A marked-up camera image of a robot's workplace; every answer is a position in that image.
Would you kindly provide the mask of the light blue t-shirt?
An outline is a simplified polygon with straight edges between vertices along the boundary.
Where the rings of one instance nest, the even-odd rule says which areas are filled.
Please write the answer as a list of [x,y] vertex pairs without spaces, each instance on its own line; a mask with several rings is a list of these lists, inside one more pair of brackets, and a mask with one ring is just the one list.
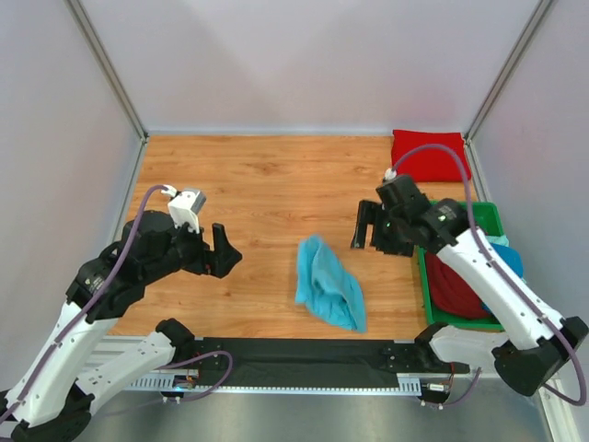
[[321,236],[299,243],[296,273],[296,304],[331,326],[367,332],[362,288]]

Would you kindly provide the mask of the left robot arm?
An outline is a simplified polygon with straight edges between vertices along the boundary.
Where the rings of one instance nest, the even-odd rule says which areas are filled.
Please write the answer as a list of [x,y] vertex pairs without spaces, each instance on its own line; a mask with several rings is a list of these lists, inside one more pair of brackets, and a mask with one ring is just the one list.
[[134,348],[88,372],[95,347],[145,289],[184,271],[227,276],[242,260],[223,225],[212,225],[212,245],[201,228],[175,226],[163,212],[128,222],[121,239],[83,264],[68,287],[60,317],[33,366],[1,394],[1,420],[14,424],[12,441],[73,441],[114,395],[159,368],[183,369],[198,358],[194,335],[178,320],[160,321]]

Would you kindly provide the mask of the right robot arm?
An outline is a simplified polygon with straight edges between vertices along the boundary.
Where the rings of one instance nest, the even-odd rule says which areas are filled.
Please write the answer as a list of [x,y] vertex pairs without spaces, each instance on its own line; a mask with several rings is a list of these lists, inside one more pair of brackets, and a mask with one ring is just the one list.
[[497,374],[512,390],[531,396],[546,387],[565,364],[580,365],[576,351],[588,335],[579,317],[566,318],[546,304],[508,266],[452,199],[432,204],[358,204],[351,246],[370,245],[385,254],[412,254],[420,246],[454,271],[488,307],[500,332],[460,329],[444,322],[428,326],[414,349],[416,364],[433,372],[459,363]]

